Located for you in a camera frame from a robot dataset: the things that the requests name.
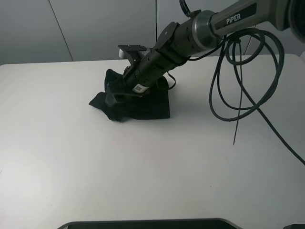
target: white tabletop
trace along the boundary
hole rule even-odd
[[[305,167],[255,112],[216,119],[208,95],[217,57],[172,71],[166,120],[109,121],[88,105],[108,68],[128,61],[0,67],[0,228],[57,229],[72,221],[224,218],[244,229],[305,223]],[[244,67],[257,101],[275,73],[270,56]],[[305,65],[287,55],[274,96],[262,110],[305,157]],[[222,89],[238,106],[233,67]],[[236,116],[217,94],[216,110]]]

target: black cloth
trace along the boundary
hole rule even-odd
[[[106,72],[104,88],[106,90],[109,82],[121,79],[122,75],[108,69]],[[168,88],[167,80],[162,77],[158,80],[158,85]],[[105,103],[106,93],[100,92],[89,103],[102,110],[110,120],[122,121],[124,117],[149,120],[164,119],[170,117],[170,107],[167,90],[157,88],[156,85],[150,88],[150,93],[143,97],[129,96],[127,102],[108,107]]]

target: white table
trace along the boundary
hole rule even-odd
[[[305,223],[305,167],[255,112],[216,119],[208,94],[217,57],[172,71],[167,120],[109,121],[88,105],[108,68],[128,61],[0,67],[0,228],[57,229],[72,221],[224,218],[244,229]],[[274,77],[270,56],[244,67],[256,100]],[[305,65],[287,55],[275,95],[262,109],[305,157]],[[238,106],[233,67],[222,88]],[[227,109],[217,94],[217,111]]]

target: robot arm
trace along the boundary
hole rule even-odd
[[[219,13],[190,12],[185,0],[180,0],[180,5],[190,19],[183,24],[170,23],[144,57],[139,52],[146,50],[143,46],[119,45],[131,66],[126,68],[121,82],[107,86],[108,106],[122,102],[121,95],[144,96],[166,72],[185,64],[192,55],[218,47],[227,34],[264,21],[280,31],[291,27],[305,42],[305,1],[302,0],[240,0]]]

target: black fabric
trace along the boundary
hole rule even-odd
[[[109,82],[121,79],[122,75],[108,69],[106,72],[104,88]],[[158,85],[168,88],[167,80],[162,77],[158,80]],[[164,119],[170,117],[168,93],[166,90],[158,89],[156,86],[150,88],[150,93],[143,97],[129,96],[128,101],[108,107],[105,103],[106,93],[100,92],[89,103],[102,110],[110,120],[122,121],[124,117],[148,120]]]

